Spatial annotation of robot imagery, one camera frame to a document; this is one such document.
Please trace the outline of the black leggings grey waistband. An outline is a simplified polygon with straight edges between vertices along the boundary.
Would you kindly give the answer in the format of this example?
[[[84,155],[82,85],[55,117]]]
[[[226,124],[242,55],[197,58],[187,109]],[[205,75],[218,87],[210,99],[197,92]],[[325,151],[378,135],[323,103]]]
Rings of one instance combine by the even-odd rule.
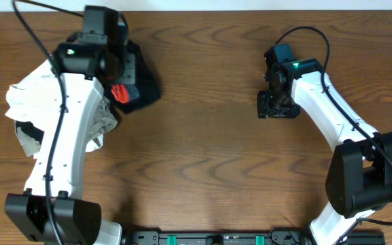
[[[161,94],[154,74],[143,58],[140,46],[129,40],[125,48],[129,56],[134,56],[133,69],[131,63],[125,61],[125,67],[128,67],[130,72],[134,71],[133,76],[130,74],[130,79],[134,79],[134,83],[128,84],[120,80],[106,91],[106,97],[121,112],[129,114],[158,101]]]

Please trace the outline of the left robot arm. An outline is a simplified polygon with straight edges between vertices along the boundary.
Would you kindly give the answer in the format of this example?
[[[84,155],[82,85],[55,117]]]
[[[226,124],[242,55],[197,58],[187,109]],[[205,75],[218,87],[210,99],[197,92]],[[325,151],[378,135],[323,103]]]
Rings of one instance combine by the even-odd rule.
[[[22,194],[9,194],[5,213],[30,241],[45,244],[130,244],[119,223],[101,216],[97,203],[83,200],[88,131],[104,88],[99,72],[88,77],[71,65],[46,83],[44,138]]]

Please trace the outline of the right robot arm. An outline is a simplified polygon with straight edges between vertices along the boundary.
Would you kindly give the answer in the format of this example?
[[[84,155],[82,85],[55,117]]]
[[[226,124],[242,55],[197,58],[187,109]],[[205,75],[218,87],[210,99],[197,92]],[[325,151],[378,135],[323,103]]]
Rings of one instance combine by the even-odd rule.
[[[333,87],[316,59],[268,58],[259,118],[294,119],[304,110],[332,150],[328,203],[300,244],[347,244],[351,231],[392,202],[392,132],[379,133]]]

